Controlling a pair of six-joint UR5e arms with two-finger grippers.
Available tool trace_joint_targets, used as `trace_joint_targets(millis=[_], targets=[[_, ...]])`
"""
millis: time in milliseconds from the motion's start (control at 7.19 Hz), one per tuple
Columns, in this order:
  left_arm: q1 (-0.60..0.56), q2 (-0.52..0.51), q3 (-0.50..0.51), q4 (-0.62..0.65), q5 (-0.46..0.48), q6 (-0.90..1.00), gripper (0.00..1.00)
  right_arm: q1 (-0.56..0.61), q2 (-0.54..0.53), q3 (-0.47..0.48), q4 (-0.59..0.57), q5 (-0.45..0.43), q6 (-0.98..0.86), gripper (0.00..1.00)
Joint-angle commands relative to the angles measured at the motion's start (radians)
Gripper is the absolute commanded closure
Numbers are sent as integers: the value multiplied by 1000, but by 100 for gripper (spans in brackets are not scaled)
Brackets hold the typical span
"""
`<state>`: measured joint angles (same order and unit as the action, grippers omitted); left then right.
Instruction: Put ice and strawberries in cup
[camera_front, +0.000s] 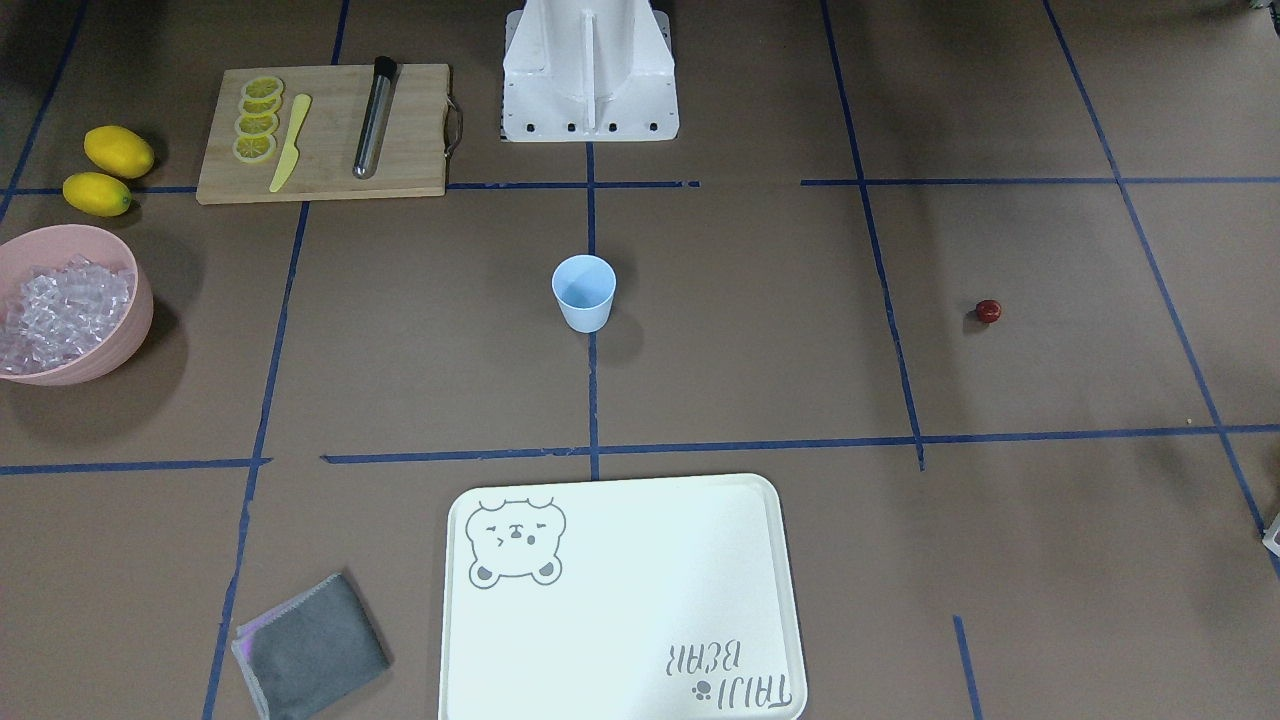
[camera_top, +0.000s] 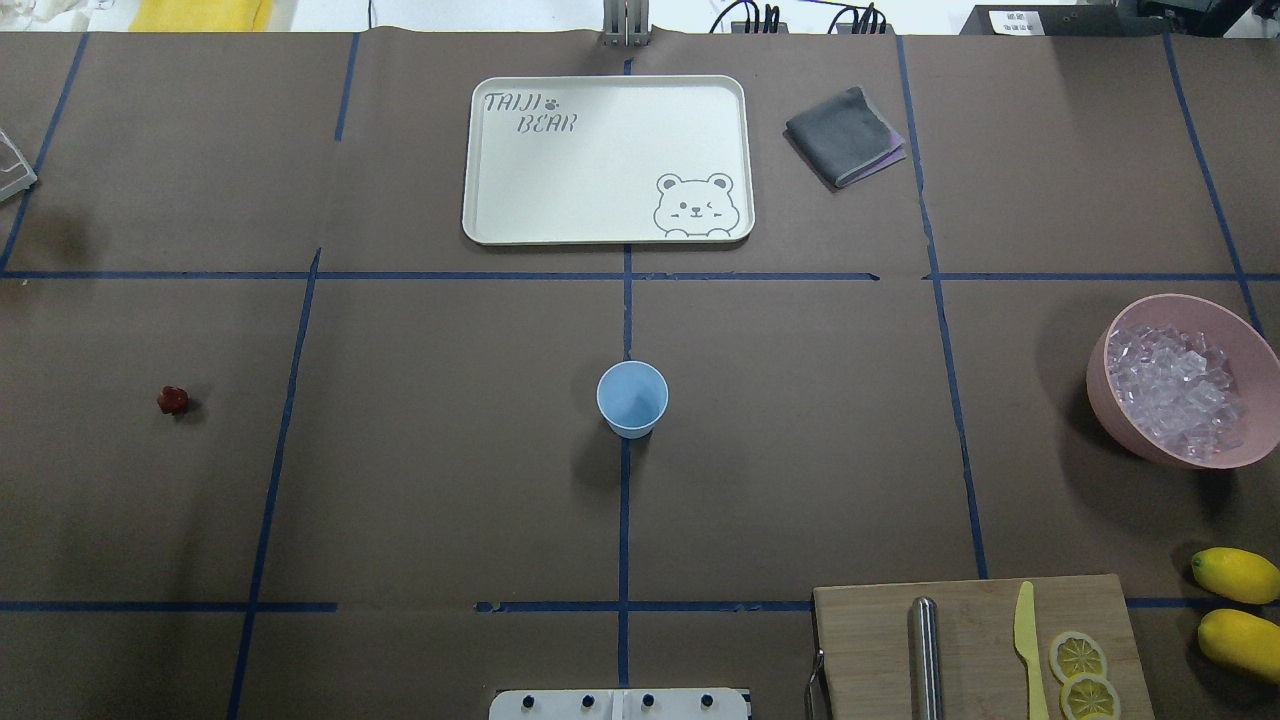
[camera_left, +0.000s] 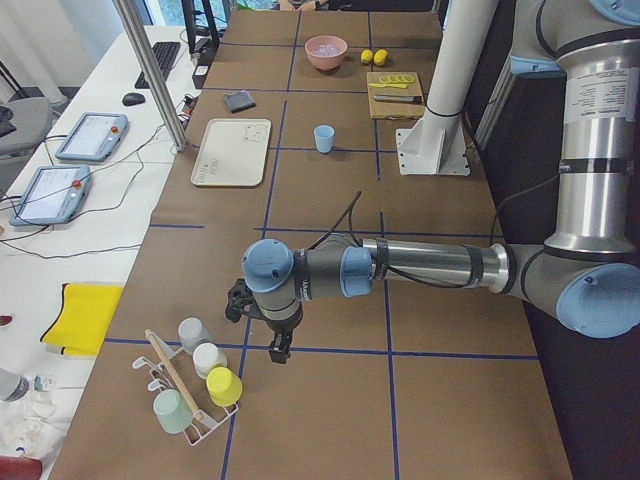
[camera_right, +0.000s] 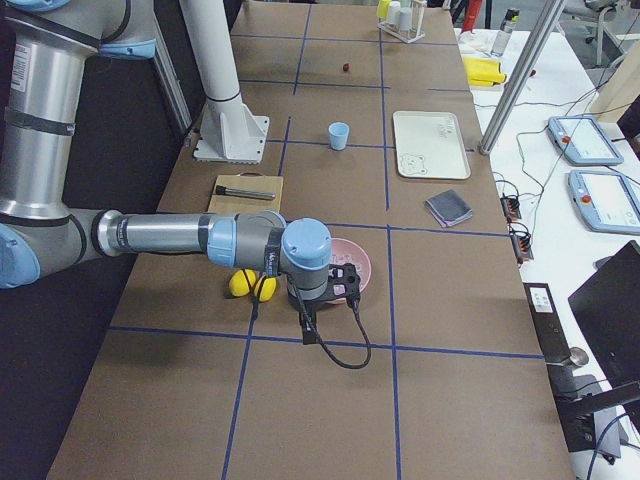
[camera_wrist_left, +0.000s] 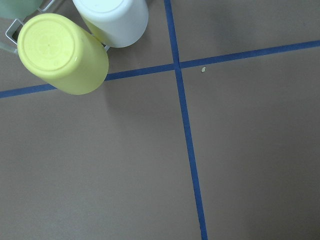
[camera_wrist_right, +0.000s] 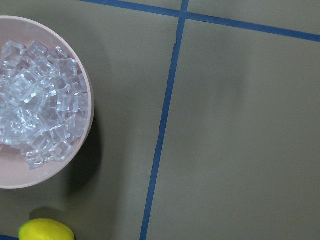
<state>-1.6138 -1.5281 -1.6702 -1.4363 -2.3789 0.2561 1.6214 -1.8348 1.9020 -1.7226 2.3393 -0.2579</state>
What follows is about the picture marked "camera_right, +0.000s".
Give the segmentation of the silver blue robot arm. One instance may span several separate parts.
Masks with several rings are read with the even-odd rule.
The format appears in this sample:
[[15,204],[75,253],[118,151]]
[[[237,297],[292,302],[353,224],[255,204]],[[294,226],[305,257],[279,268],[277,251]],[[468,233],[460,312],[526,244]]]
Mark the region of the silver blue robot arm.
[[320,221],[257,214],[124,214],[62,200],[86,60],[146,60],[157,31],[149,1],[9,1],[16,35],[1,159],[1,285],[15,288],[101,256],[206,255],[215,264],[285,276],[300,317],[360,303],[355,268],[332,263]]

